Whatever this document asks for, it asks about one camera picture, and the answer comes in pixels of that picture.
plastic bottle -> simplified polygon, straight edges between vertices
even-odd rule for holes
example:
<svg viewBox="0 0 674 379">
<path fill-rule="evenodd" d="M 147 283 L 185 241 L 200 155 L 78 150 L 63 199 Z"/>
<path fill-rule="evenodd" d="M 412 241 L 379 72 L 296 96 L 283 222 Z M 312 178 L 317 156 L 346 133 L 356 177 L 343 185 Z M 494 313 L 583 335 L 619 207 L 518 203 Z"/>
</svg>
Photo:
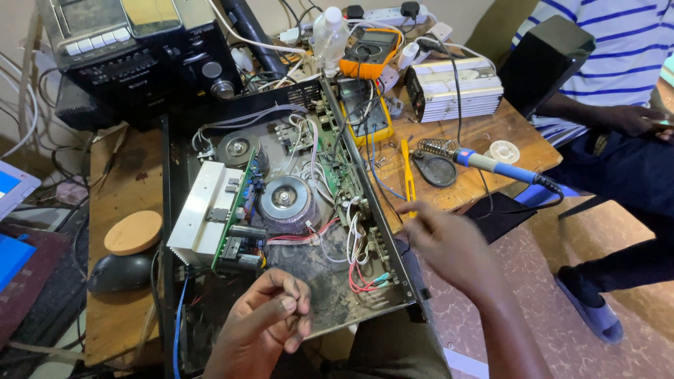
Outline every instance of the plastic bottle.
<svg viewBox="0 0 674 379">
<path fill-rule="evenodd" d="M 349 29 L 342 12 L 329 7 L 313 22 L 313 53 L 326 71 L 337 69 L 344 56 Z"/>
</svg>

chair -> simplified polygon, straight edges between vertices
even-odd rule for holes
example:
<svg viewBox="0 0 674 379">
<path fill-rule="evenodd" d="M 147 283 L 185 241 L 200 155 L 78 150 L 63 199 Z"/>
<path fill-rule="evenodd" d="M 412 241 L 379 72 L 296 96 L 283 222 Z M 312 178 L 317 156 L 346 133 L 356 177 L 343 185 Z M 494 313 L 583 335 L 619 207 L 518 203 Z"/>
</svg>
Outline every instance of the chair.
<svg viewBox="0 0 674 379">
<path fill-rule="evenodd" d="M 560 187 L 562 192 L 564 193 L 564 196 L 567 198 L 577 198 L 579 196 L 591 195 L 589 192 L 577 191 L 575 189 L 566 187 L 565 185 L 560 185 Z M 522 203 L 525 206 L 538 206 L 541 204 L 545 204 L 547 202 L 554 201 L 558 198 L 559 196 L 557 194 L 550 192 L 542 185 L 530 185 L 521 194 L 517 195 L 515 197 L 515 200 L 517 200 L 519 203 Z M 569 216 L 573 216 L 575 214 L 584 212 L 590 208 L 594 208 L 595 206 L 603 204 L 607 201 L 609 200 L 604 199 L 600 196 L 593 196 L 591 199 L 586 200 L 580 203 L 579 205 L 561 213 L 559 216 L 557 216 L 557 218 L 559 220 L 563 220 Z"/>
</svg>

computer mouse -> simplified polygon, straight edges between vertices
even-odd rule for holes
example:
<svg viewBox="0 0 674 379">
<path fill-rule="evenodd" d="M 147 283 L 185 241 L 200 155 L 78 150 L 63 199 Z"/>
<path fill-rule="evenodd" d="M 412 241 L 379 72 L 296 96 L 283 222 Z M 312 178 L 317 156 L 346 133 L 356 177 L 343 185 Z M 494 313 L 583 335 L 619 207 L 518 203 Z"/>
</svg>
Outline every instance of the computer mouse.
<svg viewBox="0 0 674 379">
<path fill-rule="evenodd" d="M 87 283 L 91 292 L 117 292 L 143 289 L 150 282 L 152 258 L 147 254 L 101 258 Z"/>
</svg>

blue wire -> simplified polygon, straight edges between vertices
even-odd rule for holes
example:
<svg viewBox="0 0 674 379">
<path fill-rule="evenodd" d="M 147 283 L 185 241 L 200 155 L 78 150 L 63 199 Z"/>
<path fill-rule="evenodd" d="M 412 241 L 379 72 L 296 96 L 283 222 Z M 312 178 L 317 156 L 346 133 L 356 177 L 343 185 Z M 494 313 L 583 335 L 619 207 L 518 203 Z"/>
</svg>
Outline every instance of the blue wire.
<svg viewBox="0 0 674 379">
<path fill-rule="evenodd" d="M 180 379 L 180 371 L 178 369 L 178 339 L 180 337 L 180 313 L 183 309 L 183 300 L 185 300 L 185 289 L 187 288 L 187 279 L 189 279 L 189 272 L 185 275 L 185 284 L 183 285 L 183 293 L 180 295 L 180 302 L 178 303 L 178 313 L 175 316 L 175 335 L 173 336 L 173 378 Z"/>
<path fill-rule="evenodd" d="M 371 161 L 371 165 L 370 165 L 370 168 L 372 169 L 372 175 L 375 177 L 375 180 L 377 182 L 379 182 L 379 184 L 381 184 L 382 187 L 386 188 L 390 193 L 392 193 L 392 194 L 398 196 L 399 198 L 407 201 L 406 197 L 404 197 L 402 195 L 398 195 L 397 193 L 393 192 L 393 190 L 390 189 L 386 184 L 382 183 L 381 180 L 379 180 L 379 177 L 377 176 L 377 170 L 375 168 L 375 132 L 376 131 L 372 132 L 372 161 Z"/>
</svg>

yellow multimeter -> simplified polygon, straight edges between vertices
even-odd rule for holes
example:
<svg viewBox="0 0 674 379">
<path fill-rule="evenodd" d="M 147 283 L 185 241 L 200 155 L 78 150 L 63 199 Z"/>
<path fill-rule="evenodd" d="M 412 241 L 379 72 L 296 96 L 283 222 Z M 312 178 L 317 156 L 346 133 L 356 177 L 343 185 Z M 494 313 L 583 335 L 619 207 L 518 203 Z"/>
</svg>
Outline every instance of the yellow multimeter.
<svg viewBox="0 0 674 379">
<path fill-rule="evenodd" d="M 393 123 L 384 98 L 375 82 L 362 79 L 343 79 L 337 82 L 342 114 L 351 123 L 348 130 L 356 146 L 378 142 L 393 136 Z"/>
<path fill-rule="evenodd" d="M 391 29 L 366 29 L 364 35 L 346 51 L 339 68 L 346 76 L 377 79 L 393 58 L 402 33 Z"/>
</svg>

